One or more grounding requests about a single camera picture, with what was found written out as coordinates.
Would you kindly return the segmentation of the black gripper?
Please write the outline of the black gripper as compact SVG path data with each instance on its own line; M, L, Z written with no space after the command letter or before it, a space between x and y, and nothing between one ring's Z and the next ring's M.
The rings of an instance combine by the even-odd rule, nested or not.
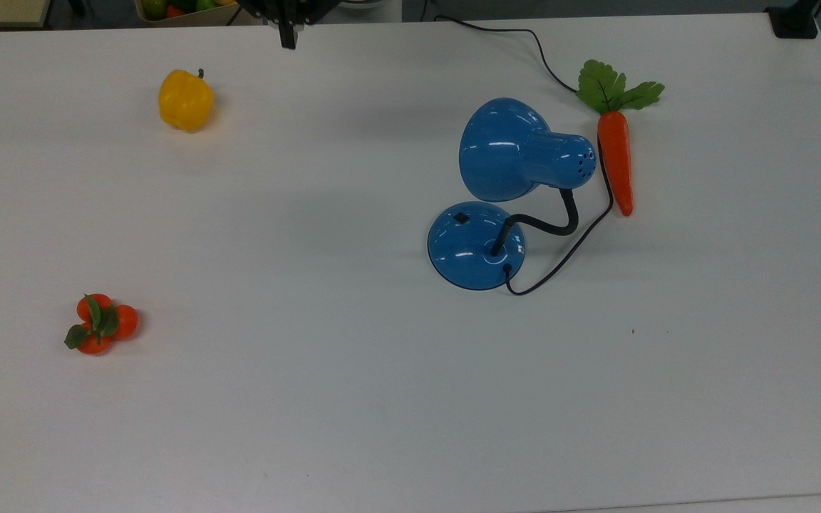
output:
M299 24L315 24L335 9L340 1L238 1L239 6L255 19L280 24L283 48L295 49Z

